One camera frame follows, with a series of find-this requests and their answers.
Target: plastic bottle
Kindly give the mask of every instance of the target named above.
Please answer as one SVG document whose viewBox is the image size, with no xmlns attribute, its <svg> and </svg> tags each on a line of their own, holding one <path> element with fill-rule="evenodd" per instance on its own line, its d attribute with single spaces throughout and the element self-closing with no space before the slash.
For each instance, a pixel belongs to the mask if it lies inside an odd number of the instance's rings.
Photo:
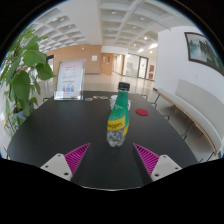
<svg viewBox="0 0 224 224">
<path fill-rule="evenodd" d="M 107 141 L 111 147 L 120 147 L 127 136 L 129 126 L 128 91 L 129 83 L 119 82 L 118 97 L 107 123 Z"/>
</svg>

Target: white bench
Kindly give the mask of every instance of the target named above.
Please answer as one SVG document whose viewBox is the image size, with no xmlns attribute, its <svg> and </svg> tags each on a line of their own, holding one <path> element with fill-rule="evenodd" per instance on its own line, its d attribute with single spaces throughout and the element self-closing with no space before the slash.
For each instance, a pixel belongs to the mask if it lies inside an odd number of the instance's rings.
<svg viewBox="0 0 224 224">
<path fill-rule="evenodd" d="M 215 156 L 221 152 L 224 147 L 224 104 L 218 98 L 205 89 L 181 79 L 175 94 L 162 88 L 157 92 L 192 120 L 210 142 Z"/>
</svg>

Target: potted plant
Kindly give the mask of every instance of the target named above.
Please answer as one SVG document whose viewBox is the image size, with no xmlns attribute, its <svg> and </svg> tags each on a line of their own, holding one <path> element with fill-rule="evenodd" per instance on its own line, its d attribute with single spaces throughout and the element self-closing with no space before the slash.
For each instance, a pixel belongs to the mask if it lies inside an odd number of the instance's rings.
<svg viewBox="0 0 224 224">
<path fill-rule="evenodd" d="M 38 42 L 47 36 L 38 37 L 34 34 L 32 25 L 25 29 L 14 41 L 2 63 L 3 72 L 0 77 L 1 87 L 5 83 L 7 91 L 5 114 L 6 126 L 11 118 L 12 125 L 19 126 L 32 113 L 32 104 L 37 105 L 35 97 L 30 98 L 31 91 L 40 95 L 40 85 L 37 78 L 48 80 L 53 77 L 49 64 L 46 63 L 47 55 L 39 51 Z"/>
</svg>

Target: wall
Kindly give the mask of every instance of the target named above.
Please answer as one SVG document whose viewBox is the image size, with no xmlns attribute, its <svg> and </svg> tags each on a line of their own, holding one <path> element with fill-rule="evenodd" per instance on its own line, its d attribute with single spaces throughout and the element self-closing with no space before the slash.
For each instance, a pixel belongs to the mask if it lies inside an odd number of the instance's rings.
<svg viewBox="0 0 224 224">
<path fill-rule="evenodd" d="M 122 47 L 102 46 L 101 52 L 127 55 L 128 49 Z"/>
<path fill-rule="evenodd" d="M 86 59 L 85 73 L 100 73 L 101 45 L 76 45 L 59 48 L 46 53 L 55 55 L 54 75 L 58 74 L 60 61 L 70 61 L 75 59 Z M 92 61 L 92 55 L 97 55 L 97 61 Z"/>
<path fill-rule="evenodd" d="M 175 93 L 178 80 L 184 79 L 206 89 L 224 103 L 224 77 L 206 65 L 188 60 L 184 32 L 201 33 L 196 27 L 189 26 L 159 32 L 154 88 L 162 87 Z"/>
<path fill-rule="evenodd" d="M 122 73 L 122 65 L 123 65 L 123 56 L 120 54 L 114 60 L 115 60 L 114 72 L 122 75 L 121 73 Z"/>
</svg>

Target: doorway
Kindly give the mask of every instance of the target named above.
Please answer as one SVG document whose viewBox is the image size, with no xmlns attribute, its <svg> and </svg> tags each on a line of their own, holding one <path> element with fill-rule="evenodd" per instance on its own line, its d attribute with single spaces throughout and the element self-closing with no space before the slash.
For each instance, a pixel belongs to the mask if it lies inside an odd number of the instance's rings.
<svg viewBox="0 0 224 224">
<path fill-rule="evenodd" d="M 124 72 L 124 59 L 125 56 L 122 54 L 114 54 L 113 72 L 123 75 Z"/>
<path fill-rule="evenodd" d="M 114 55 L 110 53 L 101 53 L 100 74 L 111 75 L 113 68 Z"/>
<path fill-rule="evenodd" d="M 147 67 L 148 67 L 148 58 L 140 56 L 138 78 L 142 79 L 146 78 Z"/>
<path fill-rule="evenodd" d="M 126 76 L 138 77 L 140 58 L 138 55 L 128 54 L 126 65 Z"/>
</svg>

